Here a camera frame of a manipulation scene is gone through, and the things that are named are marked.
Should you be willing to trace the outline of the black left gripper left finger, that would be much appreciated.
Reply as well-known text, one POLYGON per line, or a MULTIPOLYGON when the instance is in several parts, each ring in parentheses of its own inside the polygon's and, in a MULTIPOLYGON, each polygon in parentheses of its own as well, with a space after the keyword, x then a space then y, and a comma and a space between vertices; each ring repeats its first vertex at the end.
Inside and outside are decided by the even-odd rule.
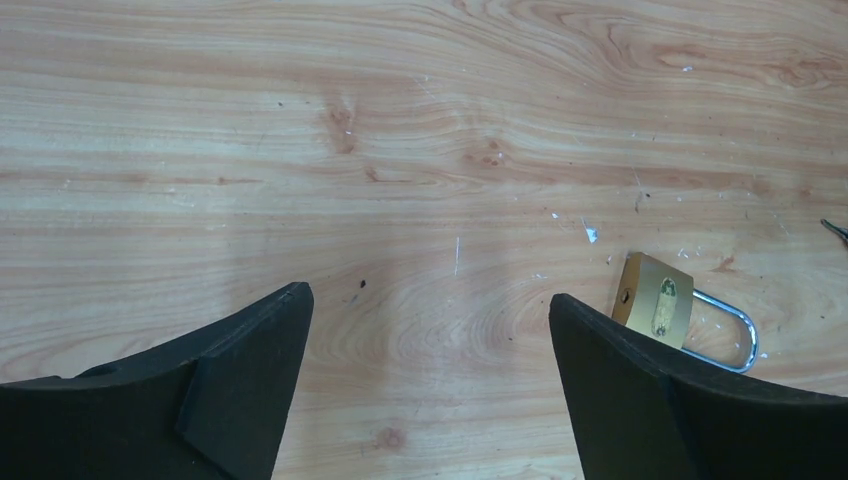
POLYGON ((5 479, 268 479, 314 309, 305 282, 72 378, 1 387, 5 479))

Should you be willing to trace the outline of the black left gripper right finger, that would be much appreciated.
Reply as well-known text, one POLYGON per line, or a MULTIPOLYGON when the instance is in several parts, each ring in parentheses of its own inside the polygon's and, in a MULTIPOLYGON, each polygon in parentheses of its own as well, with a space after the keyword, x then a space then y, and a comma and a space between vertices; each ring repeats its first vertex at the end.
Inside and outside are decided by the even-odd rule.
POLYGON ((549 327, 588 479, 843 479, 847 401, 731 373, 568 294, 549 327))

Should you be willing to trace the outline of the brass padlock steel shackle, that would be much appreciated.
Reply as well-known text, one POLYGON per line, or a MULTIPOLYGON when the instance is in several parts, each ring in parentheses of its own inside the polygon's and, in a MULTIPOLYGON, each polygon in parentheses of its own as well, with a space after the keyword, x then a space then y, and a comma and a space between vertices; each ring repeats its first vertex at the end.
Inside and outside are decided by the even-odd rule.
POLYGON ((627 255, 611 318, 631 330, 729 372, 747 373, 760 358, 759 333, 747 313, 696 289, 691 275, 644 252, 627 255), (748 336, 749 346, 742 363, 724 363, 685 346, 696 300, 739 321, 742 331, 748 336))

